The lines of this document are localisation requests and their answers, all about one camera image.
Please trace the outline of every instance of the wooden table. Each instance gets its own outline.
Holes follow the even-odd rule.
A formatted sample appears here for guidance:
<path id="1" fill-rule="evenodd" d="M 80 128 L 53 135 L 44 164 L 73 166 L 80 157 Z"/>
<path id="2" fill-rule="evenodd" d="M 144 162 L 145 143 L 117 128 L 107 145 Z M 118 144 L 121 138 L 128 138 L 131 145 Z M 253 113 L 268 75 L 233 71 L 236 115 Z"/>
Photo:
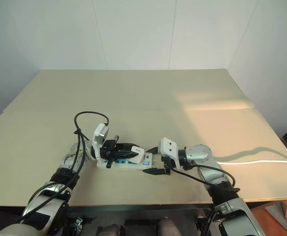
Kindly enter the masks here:
<path id="1" fill-rule="evenodd" d="M 99 111 L 108 138 L 148 149 L 163 137 L 206 144 L 220 162 L 287 160 L 287 149 L 226 70 L 43 70 L 0 116 L 0 206 L 25 206 L 77 141 L 73 117 Z M 92 137 L 103 119 L 79 118 Z M 155 156 L 154 164 L 162 164 Z M 287 164 L 222 165 L 248 202 L 287 199 Z M 189 171 L 197 176 L 196 170 Z M 204 186 L 172 173 L 101 171 L 88 165 L 71 206 L 205 204 Z"/>

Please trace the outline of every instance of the power strip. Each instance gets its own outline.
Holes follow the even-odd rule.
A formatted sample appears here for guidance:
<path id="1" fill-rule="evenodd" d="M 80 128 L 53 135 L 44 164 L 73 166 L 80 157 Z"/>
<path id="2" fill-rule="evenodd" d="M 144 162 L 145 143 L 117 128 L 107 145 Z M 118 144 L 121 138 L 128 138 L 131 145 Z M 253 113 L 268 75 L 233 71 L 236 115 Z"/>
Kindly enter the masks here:
<path id="1" fill-rule="evenodd" d="M 133 163 L 127 159 L 118 159 L 112 163 L 111 168 L 106 168 L 106 162 L 97 162 L 96 166 L 100 170 L 114 170 L 114 171 L 142 171 L 144 169 L 152 168 L 152 153 L 145 152 L 143 161 L 140 164 Z"/>

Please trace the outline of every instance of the white power strip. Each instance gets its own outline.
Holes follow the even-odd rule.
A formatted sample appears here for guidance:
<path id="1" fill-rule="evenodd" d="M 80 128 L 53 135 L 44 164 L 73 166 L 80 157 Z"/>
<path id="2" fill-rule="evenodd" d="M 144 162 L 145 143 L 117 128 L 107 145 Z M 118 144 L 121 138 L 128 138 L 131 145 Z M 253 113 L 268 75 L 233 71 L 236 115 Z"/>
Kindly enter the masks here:
<path id="1" fill-rule="evenodd" d="M 152 168 L 152 153 L 145 152 L 143 161 L 140 164 L 133 163 L 127 159 L 118 159 L 112 163 L 111 168 L 106 168 L 106 162 L 97 162 L 96 166 L 100 170 L 115 170 L 115 171 L 142 171 Z"/>

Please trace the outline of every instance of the beige tabletop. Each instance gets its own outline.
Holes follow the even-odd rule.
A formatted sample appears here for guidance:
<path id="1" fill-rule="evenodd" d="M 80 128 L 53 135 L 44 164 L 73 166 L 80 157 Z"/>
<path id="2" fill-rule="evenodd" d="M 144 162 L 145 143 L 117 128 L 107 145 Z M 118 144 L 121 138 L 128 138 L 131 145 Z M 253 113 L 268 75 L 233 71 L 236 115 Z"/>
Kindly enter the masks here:
<path id="1" fill-rule="evenodd" d="M 108 138 L 148 149 L 163 137 L 206 144 L 219 162 L 287 160 L 287 149 L 226 70 L 41 71 L 0 116 L 0 206 L 25 206 L 77 140 L 73 117 L 99 111 Z M 101 117 L 79 118 L 91 137 Z M 161 165 L 155 156 L 154 165 Z M 222 165 L 246 201 L 287 199 L 287 164 Z M 196 170 L 188 171 L 197 176 Z M 204 186 L 172 173 L 102 171 L 91 162 L 71 206 L 211 202 Z"/>

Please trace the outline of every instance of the white wall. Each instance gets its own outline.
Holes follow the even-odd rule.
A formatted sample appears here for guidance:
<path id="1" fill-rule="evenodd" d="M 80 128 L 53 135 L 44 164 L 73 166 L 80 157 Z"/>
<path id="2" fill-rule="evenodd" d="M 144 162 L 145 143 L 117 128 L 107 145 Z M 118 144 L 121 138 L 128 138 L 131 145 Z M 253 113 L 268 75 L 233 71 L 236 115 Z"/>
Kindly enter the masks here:
<path id="1" fill-rule="evenodd" d="M 287 80 L 287 61 L 276 59 L 287 58 L 276 46 L 287 44 L 285 15 L 287 1 L 0 0 L 0 114 L 40 69 L 229 68 L 282 132 L 287 83 L 275 81 L 278 71 Z"/>

